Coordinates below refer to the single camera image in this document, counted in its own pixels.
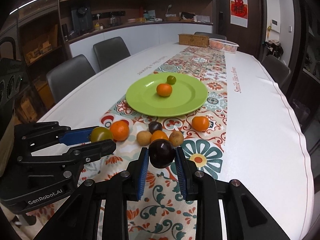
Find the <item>green tomato fruit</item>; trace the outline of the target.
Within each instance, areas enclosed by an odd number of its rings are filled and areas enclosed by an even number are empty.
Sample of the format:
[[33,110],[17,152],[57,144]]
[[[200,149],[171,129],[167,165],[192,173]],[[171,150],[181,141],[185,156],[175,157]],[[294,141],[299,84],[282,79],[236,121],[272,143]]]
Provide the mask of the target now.
[[106,127],[96,127],[92,130],[90,134],[90,141],[91,142],[98,142],[103,140],[113,140],[112,132]]

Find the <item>round orange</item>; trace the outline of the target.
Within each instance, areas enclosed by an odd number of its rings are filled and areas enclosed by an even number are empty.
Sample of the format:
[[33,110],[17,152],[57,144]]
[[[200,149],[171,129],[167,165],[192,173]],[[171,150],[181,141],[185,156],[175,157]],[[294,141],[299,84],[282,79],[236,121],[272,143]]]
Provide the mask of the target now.
[[129,125],[123,120],[114,122],[110,126],[109,130],[111,131],[113,138],[116,141],[126,140],[130,133]]

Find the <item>dark plum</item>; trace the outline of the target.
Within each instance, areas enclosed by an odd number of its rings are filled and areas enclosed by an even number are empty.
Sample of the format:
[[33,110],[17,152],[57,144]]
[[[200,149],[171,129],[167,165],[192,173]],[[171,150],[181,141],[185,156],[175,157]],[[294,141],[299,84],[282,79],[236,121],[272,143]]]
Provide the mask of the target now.
[[162,131],[163,130],[162,124],[157,121],[150,122],[148,125],[148,128],[149,128],[149,132],[151,134],[153,134],[155,131]]
[[165,139],[156,139],[149,146],[150,163],[155,168],[166,168],[175,159],[176,150],[172,143]]

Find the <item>tan longan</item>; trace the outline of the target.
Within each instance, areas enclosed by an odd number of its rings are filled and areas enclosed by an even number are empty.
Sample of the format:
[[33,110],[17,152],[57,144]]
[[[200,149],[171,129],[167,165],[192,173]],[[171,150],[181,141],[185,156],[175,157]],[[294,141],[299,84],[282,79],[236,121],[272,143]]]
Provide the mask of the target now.
[[149,131],[140,131],[136,136],[136,141],[140,146],[148,146],[151,143],[152,134]]
[[184,136],[180,131],[172,131],[169,136],[169,141],[174,147],[178,147],[184,142]]

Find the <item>oval orange kumquat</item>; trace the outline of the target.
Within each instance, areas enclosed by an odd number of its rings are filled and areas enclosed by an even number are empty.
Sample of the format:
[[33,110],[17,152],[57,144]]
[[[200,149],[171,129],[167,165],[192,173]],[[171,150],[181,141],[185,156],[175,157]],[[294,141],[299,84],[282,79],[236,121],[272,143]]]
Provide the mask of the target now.
[[151,138],[150,138],[151,142],[158,140],[158,139],[169,140],[167,134],[161,130],[154,131],[152,133]]

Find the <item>orange mandarin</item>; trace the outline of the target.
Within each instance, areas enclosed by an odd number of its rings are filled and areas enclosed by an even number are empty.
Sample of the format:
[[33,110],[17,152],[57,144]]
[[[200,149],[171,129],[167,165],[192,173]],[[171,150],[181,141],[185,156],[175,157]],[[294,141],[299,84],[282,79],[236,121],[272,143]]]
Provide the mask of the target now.
[[191,121],[191,126],[198,132],[205,132],[210,125],[210,121],[206,116],[195,116]]
[[156,88],[156,92],[161,97],[168,97],[172,94],[172,86],[168,83],[160,83]]

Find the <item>grey chair near left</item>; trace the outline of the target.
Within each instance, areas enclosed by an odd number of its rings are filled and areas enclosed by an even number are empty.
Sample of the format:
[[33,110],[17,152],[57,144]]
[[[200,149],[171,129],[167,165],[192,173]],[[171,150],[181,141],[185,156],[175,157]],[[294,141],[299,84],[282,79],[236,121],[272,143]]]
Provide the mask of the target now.
[[80,54],[49,71],[46,78],[54,101],[58,103],[94,75],[95,71],[91,64],[84,55]]

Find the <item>grey chair far left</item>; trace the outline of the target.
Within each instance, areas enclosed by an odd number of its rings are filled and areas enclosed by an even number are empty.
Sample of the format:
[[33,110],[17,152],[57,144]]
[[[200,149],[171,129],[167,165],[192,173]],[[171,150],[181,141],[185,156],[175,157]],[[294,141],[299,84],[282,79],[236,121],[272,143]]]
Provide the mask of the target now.
[[119,36],[96,43],[93,46],[93,50],[97,57],[100,70],[105,70],[131,56],[124,40]]

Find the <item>green plate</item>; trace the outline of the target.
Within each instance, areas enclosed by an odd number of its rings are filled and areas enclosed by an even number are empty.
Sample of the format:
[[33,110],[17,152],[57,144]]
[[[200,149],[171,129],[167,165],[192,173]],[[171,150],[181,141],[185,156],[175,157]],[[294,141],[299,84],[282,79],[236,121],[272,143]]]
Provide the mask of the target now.
[[208,90],[198,79],[181,73],[158,73],[143,77],[126,91],[127,104],[135,111],[155,117],[191,113],[206,101]]

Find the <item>orange mandarin on plate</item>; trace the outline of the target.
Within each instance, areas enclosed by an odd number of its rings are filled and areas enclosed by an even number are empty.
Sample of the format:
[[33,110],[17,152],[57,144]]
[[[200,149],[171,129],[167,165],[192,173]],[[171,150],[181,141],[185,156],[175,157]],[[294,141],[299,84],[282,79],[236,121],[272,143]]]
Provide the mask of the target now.
[[156,88],[156,92],[161,97],[168,97],[172,94],[172,86],[168,83],[160,83]]

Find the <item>small green fruit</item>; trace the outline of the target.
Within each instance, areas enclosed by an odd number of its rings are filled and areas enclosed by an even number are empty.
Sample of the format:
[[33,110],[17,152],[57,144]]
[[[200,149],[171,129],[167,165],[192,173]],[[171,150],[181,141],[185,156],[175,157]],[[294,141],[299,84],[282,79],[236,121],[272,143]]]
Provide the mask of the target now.
[[170,85],[174,85],[176,83],[176,77],[174,77],[172,75],[169,75],[167,77],[167,83],[170,84]]

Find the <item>black coffee machine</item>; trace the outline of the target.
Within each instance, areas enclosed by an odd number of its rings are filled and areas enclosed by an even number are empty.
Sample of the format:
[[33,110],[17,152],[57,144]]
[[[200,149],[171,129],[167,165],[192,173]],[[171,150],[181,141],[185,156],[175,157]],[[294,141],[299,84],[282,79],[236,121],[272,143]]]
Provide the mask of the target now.
[[74,7],[71,10],[73,29],[84,34],[93,30],[92,14],[90,7]]

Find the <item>grey chair right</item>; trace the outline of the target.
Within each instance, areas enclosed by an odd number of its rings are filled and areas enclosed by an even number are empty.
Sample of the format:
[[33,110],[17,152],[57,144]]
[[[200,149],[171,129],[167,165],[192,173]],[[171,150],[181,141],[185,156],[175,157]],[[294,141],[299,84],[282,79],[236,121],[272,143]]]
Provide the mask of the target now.
[[286,83],[291,77],[291,69],[273,55],[267,55],[262,61],[262,65],[267,70],[280,90],[286,94]]

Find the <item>grey chair far end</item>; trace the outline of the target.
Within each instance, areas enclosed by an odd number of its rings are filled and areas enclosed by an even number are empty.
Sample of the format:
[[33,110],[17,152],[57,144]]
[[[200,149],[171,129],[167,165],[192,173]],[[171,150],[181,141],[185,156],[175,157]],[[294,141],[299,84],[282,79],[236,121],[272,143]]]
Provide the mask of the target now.
[[215,39],[220,39],[220,40],[227,40],[227,37],[224,35],[219,35],[219,34],[212,34],[212,33],[205,33],[205,32],[195,32],[195,35],[201,35],[201,36],[206,36],[209,38],[215,38]]

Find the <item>red poster on door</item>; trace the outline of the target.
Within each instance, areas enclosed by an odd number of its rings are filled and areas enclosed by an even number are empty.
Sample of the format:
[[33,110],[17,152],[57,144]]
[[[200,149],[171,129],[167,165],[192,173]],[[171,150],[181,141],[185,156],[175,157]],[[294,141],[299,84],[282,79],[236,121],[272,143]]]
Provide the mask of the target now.
[[230,0],[230,24],[248,27],[248,0]]

